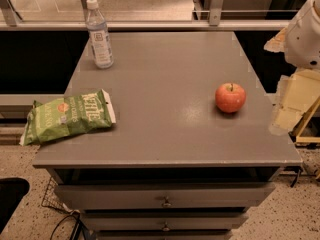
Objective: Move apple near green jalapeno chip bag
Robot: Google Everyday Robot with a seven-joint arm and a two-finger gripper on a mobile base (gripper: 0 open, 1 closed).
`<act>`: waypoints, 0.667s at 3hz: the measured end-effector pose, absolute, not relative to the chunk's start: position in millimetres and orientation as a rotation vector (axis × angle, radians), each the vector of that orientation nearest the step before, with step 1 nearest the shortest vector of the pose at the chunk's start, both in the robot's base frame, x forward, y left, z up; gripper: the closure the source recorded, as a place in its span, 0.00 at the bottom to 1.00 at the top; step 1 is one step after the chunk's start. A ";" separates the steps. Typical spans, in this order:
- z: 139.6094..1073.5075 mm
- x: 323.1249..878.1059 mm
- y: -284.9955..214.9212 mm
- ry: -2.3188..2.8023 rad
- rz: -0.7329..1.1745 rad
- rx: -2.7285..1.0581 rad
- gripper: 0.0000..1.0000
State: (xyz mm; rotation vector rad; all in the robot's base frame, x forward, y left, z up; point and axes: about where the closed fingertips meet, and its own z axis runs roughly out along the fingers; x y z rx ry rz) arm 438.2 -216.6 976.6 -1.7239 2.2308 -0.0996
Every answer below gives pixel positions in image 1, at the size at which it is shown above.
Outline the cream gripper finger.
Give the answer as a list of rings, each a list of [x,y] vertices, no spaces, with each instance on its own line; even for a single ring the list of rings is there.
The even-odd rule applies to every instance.
[[[287,28],[280,30],[274,37],[265,43],[264,49],[273,53],[284,53],[286,32]]]
[[[319,96],[319,70],[297,68],[291,76],[282,76],[277,85],[269,131],[274,135],[291,132]]]

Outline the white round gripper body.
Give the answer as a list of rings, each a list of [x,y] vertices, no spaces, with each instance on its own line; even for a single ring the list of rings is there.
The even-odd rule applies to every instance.
[[[320,69],[320,0],[307,0],[290,21],[284,48],[288,63]]]

